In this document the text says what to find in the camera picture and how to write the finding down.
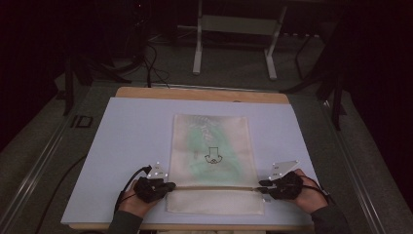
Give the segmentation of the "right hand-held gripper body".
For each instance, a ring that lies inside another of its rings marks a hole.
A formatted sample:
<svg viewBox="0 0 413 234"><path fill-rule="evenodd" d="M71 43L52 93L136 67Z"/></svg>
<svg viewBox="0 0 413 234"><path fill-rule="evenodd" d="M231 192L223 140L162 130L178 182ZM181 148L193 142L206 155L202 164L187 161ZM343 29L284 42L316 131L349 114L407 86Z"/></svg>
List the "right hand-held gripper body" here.
<svg viewBox="0 0 413 234"><path fill-rule="evenodd" d="M293 170L298 166L297 160L274 163L268 176L273 186L270 195L278 200L294 200L302 191L303 179Z"/></svg>

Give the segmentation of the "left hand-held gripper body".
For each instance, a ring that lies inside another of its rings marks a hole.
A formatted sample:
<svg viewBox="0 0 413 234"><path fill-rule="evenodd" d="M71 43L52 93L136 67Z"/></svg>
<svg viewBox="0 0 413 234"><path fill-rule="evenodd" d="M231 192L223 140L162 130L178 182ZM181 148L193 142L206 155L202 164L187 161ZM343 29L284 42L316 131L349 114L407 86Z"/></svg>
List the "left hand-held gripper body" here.
<svg viewBox="0 0 413 234"><path fill-rule="evenodd" d="M168 175L164 172L159 162L150 166L133 187L135 195L145 203L158 201L169 192L169 185L165 182Z"/></svg>

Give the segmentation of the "cream mesh zipper bag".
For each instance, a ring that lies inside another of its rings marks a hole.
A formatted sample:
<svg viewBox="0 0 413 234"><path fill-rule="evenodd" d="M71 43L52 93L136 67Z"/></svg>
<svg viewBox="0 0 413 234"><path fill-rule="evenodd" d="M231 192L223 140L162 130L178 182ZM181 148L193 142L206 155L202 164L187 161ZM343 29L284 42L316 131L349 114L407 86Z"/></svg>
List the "cream mesh zipper bag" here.
<svg viewBox="0 0 413 234"><path fill-rule="evenodd" d="M188 168L187 138L194 127L221 127L237 154L243 169L242 180L235 185L203 185L195 181ZM176 189L167 197L171 213L195 215L262 215L262 195L258 185L254 156L245 117L177 114L173 119L169 180Z"/></svg>

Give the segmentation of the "person's left hand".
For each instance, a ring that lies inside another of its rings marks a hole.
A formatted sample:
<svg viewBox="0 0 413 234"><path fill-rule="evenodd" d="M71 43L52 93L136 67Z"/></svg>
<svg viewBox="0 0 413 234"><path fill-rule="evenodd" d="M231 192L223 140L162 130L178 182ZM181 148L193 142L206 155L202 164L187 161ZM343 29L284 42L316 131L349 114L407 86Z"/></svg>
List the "person's left hand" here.
<svg viewBox="0 0 413 234"><path fill-rule="evenodd" d="M145 215L155 207L159 201L153 201L151 203L145 203L140 200L134 193L134 186L137 184L135 179L130 188L124 193L121 203L119 205L119 211L127 212L139 217L145 217Z"/></svg>

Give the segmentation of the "person's right hand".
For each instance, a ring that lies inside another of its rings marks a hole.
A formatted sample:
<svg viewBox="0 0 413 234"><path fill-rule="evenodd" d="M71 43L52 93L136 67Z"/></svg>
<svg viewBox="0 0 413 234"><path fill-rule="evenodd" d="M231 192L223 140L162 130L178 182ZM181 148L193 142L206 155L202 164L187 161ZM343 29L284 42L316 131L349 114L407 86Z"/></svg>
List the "person's right hand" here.
<svg viewBox="0 0 413 234"><path fill-rule="evenodd" d="M311 178L308 178L301 169L297 169L294 172L303 179L305 188L301 190L301 193L296 199L292 200L292 203L297 205L307 214L311 214L321 208L327 207L328 202L319 192L318 185Z"/></svg>

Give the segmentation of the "green garment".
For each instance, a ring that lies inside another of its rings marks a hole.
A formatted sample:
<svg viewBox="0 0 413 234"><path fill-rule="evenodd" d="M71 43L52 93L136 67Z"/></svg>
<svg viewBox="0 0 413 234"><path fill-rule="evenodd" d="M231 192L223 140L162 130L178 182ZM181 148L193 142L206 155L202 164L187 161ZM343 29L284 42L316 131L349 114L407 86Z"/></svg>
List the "green garment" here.
<svg viewBox="0 0 413 234"><path fill-rule="evenodd" d="M221 127L194 127L188 134L188 168L197 183L235 185L242 180L239 158Z"/></svg>

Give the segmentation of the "black tripod stand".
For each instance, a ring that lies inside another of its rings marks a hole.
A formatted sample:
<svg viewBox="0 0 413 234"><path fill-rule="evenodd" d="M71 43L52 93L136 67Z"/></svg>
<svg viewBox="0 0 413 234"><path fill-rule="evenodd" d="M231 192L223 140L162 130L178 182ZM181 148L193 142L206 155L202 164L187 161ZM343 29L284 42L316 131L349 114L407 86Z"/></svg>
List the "black tripod stand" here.
<svg viewBox="0 0 413 234"><path fill-rule="evenodd" d="M316 91L316 97L318 100L327 102L330 96L333 96L333 100L330 103L331 107L331 121L337 131L341 130L340 127L340 113L341 113L341 100L343 94L345 73L342 68L335 65L327 68L321 68L316 65L307 75L307 77L298 85L291 88L280 90L281 94L294 94L297 93L317 82L320 85Z"/></svg>
<svg viewBox="0 0 413 234"><path fill-rule="evenodd" d="M74 77L77 77L82 85L89 86L93 81L89 72L90 67L116 82L131 82L91 58L76 54L67 56L64 64L64 90L60 93L65 100L64 116L67 116L74 106Z"/></svg>

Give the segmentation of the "white metal stand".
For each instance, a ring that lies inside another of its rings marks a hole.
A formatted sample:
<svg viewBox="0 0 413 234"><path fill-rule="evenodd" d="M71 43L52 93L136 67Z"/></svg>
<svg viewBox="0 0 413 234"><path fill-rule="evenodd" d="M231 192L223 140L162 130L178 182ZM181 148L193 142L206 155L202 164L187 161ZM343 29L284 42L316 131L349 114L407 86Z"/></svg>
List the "white metal stand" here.
<svg viewBox="0 0 413 234"><path fill-rule="evenodd" d="M197 45L193 62L193 74L200 75L203 57L203 32L229 32L253 35L266 35L272 38L271 44L264 49L264 57L270 80L278 78L273 53L281 34L283 20L287 7L282 6L276 19L249 19L237 17L225 17L205 15L203 13L203 0L198 0L197 15Z"/></svg>

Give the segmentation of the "aluminium floor rail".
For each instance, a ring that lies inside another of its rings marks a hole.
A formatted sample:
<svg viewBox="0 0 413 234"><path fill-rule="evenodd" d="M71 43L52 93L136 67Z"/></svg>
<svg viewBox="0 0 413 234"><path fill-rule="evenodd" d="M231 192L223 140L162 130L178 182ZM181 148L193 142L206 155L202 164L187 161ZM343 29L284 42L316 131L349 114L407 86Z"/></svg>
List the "aluminium floor rail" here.
<svg viewBox="0 0 413 234"><path fill-rule="evenodd" d="M0 153L0 234L73 234L59 223L73 177L57 147L73 117L41 111Z"/></svg>
<svg viewBox="0 0 413 234"><path fill-rule="evenodd" d="M323 101L321 107L331 123L332 102ZM386 234L384 219L380 217L383 196L379 191L390 179L389 171L350 100L344 103L344 109L346 114L339 116L341 130L332 123L330 126L339 142L347 175L371 234Z"/></svg>

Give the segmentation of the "black rectangular frame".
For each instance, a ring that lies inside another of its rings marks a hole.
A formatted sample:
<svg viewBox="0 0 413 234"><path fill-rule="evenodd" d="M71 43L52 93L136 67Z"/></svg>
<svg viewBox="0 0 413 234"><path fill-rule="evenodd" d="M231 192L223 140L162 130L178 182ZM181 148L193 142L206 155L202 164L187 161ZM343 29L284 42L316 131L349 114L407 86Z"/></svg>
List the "black rectangular frame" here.
<svg viewBox="0 0 413 234"><path fill-rule="evenodd" d="M70 125L71 128L89 128L94 121L91 116L76 115Z"/></svg>

